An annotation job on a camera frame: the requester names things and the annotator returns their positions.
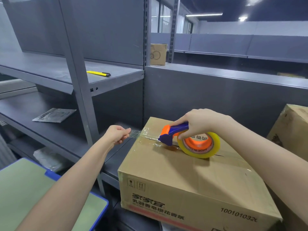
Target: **ceiling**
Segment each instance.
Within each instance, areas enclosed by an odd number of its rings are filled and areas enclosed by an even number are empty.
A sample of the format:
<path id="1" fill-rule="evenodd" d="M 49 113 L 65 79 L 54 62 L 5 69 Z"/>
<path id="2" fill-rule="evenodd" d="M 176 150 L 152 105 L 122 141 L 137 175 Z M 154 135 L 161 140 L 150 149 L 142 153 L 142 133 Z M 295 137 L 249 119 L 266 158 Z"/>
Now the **ceiling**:
<path id="1" fill-rule="evenodd" d="M 223 13 L 222 16 L 198 17 L 214 22 L 308 21 L 308 0 L 180 0 L 192 13 Z"/>

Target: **cardboard box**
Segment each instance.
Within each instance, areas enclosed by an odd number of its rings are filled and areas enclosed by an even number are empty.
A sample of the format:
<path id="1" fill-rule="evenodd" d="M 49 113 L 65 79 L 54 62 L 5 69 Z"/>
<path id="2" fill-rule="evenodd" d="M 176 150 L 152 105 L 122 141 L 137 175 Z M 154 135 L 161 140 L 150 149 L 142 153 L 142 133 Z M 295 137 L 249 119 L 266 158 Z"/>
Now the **cardboard box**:
<path id="1" fill-rule="evenodd" d="M 308 161 L 308 107 L 287 104 L 267 136 L 281 147 Z M 306 225 L 270 190 L 287 231 L 307 231 Z"/>
<path id="2" fill-rule="evenodd" d="M 166 64 L 167 44 L 151 44 L 151 65 Z"/>
<path id="3" fill-rule="evenodd" d="M 287 104 L 267 139 L 308 161 L 307 137 L 308 107 Z"/>
<path id="4" fill-rule="evenodd" d="M 119 167 L 123 208 L 191 231 L 265 231 L 281 215 L 263 180 L 221 140 L 197 159 L 155 139 L 170 121 L 151 117 Z"/>

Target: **hand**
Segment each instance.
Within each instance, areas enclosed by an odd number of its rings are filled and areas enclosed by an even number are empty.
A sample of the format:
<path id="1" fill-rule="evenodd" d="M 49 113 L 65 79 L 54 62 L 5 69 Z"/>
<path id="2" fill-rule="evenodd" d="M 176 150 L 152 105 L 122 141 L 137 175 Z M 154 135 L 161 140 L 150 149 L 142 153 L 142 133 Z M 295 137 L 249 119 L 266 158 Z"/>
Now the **hand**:
<path id="1" fill-rule="evenodd" d="M 121 144 L 125 139 L 129 137 L 130 131 L 131 128 L 124 129 L 121 126 L 112 125 L 107 129 L 103 138 L 107 138 L 114 145 Z"/>
<path id="2" fill-rule="evenodd" d="M 183 140 L 206 132 L 217 133 L 218 127 L 223 126 L 225 120 L 228 121 L 228 118 L 231 117 L 210 109 L 193 109 L 170 125 L 176 126 L 188 121 L 189 129 L 178 136 L 178 139 Z"/>

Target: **ceiling light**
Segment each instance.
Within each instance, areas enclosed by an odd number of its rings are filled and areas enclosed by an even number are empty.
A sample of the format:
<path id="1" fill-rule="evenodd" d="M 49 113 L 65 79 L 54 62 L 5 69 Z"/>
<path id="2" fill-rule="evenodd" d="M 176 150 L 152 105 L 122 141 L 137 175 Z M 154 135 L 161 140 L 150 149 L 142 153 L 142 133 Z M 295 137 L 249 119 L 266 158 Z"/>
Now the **ceiling light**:
<path id="1" fill-rule="evenodd" d="M 238 19 L 240 20 L 240 22 L 244 22 L 247 18 L 247 16 L 241 16 Z"/>
<path id="2" fill-rule="evenodd" d="M 222 13 L 213 13 L 213 14 L 187 14 L 186 17 L 199 17 L 199 16 L 220 16 Z"/>

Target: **yellow utility knife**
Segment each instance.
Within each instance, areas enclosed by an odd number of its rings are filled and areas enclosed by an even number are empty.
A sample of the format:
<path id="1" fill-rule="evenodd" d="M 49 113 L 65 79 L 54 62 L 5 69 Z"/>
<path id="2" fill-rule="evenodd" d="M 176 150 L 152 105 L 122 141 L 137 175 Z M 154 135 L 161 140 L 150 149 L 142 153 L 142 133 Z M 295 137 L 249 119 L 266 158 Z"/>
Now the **yellow utility knife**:
<path id="1" fill-rule="evenodd" d="M 105 73 L 105 72 L 97 72 L 97 71 L 87 71 L 87 73 L 92 73 L 92 74 L 96 74 L 96 75 L 101 75 L 101 76 L 105 76 L 105 77 L 110 77 L 111 74 L 110 73 Z"/>

